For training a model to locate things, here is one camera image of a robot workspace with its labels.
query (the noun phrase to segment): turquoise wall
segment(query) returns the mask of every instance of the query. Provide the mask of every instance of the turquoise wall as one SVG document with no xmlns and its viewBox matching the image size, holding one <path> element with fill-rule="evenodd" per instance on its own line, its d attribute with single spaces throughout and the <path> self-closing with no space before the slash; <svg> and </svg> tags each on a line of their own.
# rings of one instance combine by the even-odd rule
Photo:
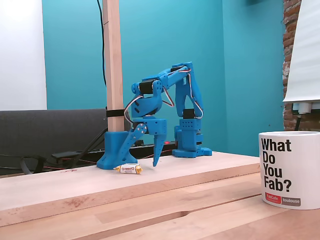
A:
<svg viewBox="0 0 320 240">
<path fill-rule="evenodd" d="M 96 1 L 42 2 L 48 109 L 104 108 Z M 133 97 L 132 83 L 192 61 L 205 104 L 204 145 L 226 152 L 222 1 L 120 0 L 119 11 L 124 103 Z M 175 97 L 174 88 L 169 93 Z M 156 116 L 168 120 L 167 139 L 173 140 L 175 108 L 163 105 Z"/>
<path fill-rule="evenodd" d="M 47 108 L 104 108 L 96 1 L 42 2 Z M 284 129 L 283 1 L 119 0 L 119 11 L 125 104 L 132 83 L 192 61 L 204 146 L 257 156 L 258 133 Z M 169 92 L 174 98 L 174 88 Z M 156 116 L 168 119 L 173 140 L 175 108 L 163 105 Z"/>
<path fill-rule="evenodd" d="M 257 156 L 258 133 L 284 130 L 284 2 L 222 2 L 228 152 Z"/>
<path fill-rule="evenodd" d="M 100 15 L 94 0 L 43 0 L 47 109 L 105 108 Z"/>
</svg>

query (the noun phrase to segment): white wall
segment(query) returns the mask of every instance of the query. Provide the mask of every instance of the white wall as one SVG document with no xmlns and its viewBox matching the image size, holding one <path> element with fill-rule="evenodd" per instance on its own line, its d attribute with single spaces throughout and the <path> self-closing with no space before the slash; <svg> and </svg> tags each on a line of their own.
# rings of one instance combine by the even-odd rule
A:
<svg viewBox="0 0 320 240">
<path fill-rule="evenodd" d="M 41 0 L 0 0 L 0 111 L 46 110 Z"/>
</svg>

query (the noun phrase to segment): wrapped candy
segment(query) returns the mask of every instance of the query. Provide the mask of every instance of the wrapped candy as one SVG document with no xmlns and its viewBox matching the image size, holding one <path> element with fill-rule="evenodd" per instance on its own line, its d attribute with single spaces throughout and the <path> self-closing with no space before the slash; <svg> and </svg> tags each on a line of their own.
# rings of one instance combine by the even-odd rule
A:
<svg viewBox="0 0 320 240">
<path fill-rule="evenodd" d="M 143 169 L 138 163 L 126 163 L 115 167 L 114 170 L 117 170 L 122 174 L 140 174 Z"/>
</svg>

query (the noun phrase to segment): mug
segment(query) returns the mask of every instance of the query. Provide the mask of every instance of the mug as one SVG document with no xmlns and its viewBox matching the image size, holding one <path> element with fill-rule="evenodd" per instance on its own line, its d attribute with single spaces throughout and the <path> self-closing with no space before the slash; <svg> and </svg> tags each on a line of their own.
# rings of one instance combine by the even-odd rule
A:
<svg viewBox="0 0 320 240">
<path fill-rule="evenodd" d="M 263 200 L 286 209 L 320 208 L 320 132 L 259 134 Z"/>
</svg>

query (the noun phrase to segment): whiteboard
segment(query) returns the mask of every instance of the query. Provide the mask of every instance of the whiteboard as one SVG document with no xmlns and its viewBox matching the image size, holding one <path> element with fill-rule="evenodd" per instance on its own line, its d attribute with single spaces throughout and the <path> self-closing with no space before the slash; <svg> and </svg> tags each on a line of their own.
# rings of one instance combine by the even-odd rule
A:
<svg viewBox="0 0 320 240">
<path fill-rule="evenodd" d="M 320 0 L 301 1 L 283 101 L 320 101 Z"/>
<path fill-rule="evenodd" d="M 0 111 L 46 110 L 41 0 L 0 0 Z"/>
</svg>

